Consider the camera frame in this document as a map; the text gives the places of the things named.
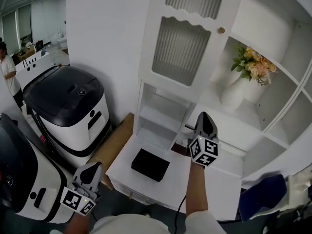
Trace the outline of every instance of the black box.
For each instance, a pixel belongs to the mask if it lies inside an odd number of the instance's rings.
[[[160,182],[164,177],[169,162],[141,149],[132,161],[131,168],[137,172]]]

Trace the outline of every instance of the dark floor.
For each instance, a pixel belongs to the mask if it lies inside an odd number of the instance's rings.
[[[102,199],[93,209],[94,216],[100,219],[109,215],[118,215],[125,213],[142,214],[149,211],[153,218],[162,221],[169,227],[170,233],[174,233],[174,219],[176,212],[159,205],[145,206],[135,200],[131,200],[125,195],[111,191],[104,186],[101,186]],[[64,231],[66,224],[49,224],[39,221],[34,221],[14,214],[11,211],[6,211],[0,219],[0,225],[4,234],[48,234],[51,230],[56,229]],[[179,214],[178,231],[182,234],[185,232],[185,214]],[[230,223],[222,224],[221,226],[227,234],[260,234],[266,217],[258,217],[250,220],[247,223]],[[92,230],[95,220],[91,218],[89,230]]]

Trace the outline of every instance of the vase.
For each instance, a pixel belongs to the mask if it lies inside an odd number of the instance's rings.
[[[248,79],[239,77],[223,91],[221,103],[227,111],[234,111],[240,106],[248,83]]]

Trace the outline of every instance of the cabinet knob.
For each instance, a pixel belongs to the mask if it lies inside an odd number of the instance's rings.
[[[220,27],[218,29],[219,34],[223,34],[225,32],[225,29],[223,27]]]

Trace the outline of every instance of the person in white shirt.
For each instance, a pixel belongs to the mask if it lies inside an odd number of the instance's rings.
[[[13,59],[6,54],[6,44],[0,42],[0,66],[1,70],[16,104],[19,108],[23,106],[23,93],[20,88],[20,83],[16,79],[16,68]]]
[[[191,162],[186,191],[186,234],[226,234],[213,215],[208,211],[204,168]],[[75,214],[65,234],[87,234],[90,213]],[[144,215],[123,214],[108,216],[95,223],[90,234],[169,234],[162,222]]]

